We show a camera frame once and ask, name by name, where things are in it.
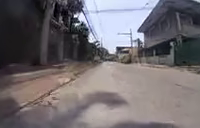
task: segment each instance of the street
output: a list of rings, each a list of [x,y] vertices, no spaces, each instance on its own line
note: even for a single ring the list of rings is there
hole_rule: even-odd
[[[105,62],[2,124],[7,128],[200,128],[200,75]]]

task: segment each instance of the window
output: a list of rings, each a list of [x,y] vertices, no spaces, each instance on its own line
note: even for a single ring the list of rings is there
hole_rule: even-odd
[[[180,19],[181,19],[182,24],[189,24],[189,25],[193,24],[192,18],[188,15],[180,14]]]
[[[170,28],[169,21],[167,19],[163,20],[161,22],[161,30],[164,32],[164,31],[169,30],[169,28]]]

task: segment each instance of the utility pole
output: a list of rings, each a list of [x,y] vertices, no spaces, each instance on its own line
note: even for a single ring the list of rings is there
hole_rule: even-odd
[[[101,37],[101,47],[103,47],[103,41],[102,41],[102,37]]]
[[[133,33],[132,33],[132,29],[130,29],[129,33],[118,33],[118,35],[128,35],[128,36],[130,36],[131,55],[133,56]]]

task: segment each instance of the green gate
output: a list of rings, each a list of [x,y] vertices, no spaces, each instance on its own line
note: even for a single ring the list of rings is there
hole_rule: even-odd
[[[175,64],[200,64],[200,38],[184,40],[182,44],[175,46]]]

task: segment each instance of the house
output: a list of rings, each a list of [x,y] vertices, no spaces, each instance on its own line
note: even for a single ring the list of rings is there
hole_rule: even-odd
[[[141,62],[200,64],[200,3],[160,0],[138,29],[144,33]]]

